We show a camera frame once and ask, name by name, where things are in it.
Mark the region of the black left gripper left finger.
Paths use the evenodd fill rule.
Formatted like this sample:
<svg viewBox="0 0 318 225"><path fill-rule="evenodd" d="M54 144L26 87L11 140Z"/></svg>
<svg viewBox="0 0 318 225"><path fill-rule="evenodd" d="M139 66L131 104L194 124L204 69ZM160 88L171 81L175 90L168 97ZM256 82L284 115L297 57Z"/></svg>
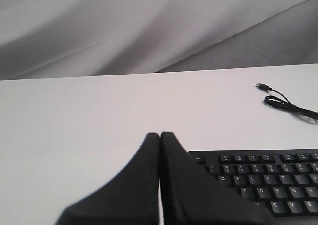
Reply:
<svg viewBox="0 0 318 225"><path fill-rule="evenodd" d="M159 135L148 133L134 157L106 185L66 207L58 225L157 225Z"/></svg>

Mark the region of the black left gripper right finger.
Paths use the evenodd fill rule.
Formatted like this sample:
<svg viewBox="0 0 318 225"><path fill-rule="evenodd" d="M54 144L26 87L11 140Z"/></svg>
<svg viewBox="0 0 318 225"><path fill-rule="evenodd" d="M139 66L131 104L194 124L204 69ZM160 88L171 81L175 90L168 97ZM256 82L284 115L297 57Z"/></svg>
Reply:
<svg viewBox="0 0 318 225"><path fill-rule="evenodd" d="M222 186L172 132L160 137L160 187L166 225L276 225L265 207Z"/></svg>

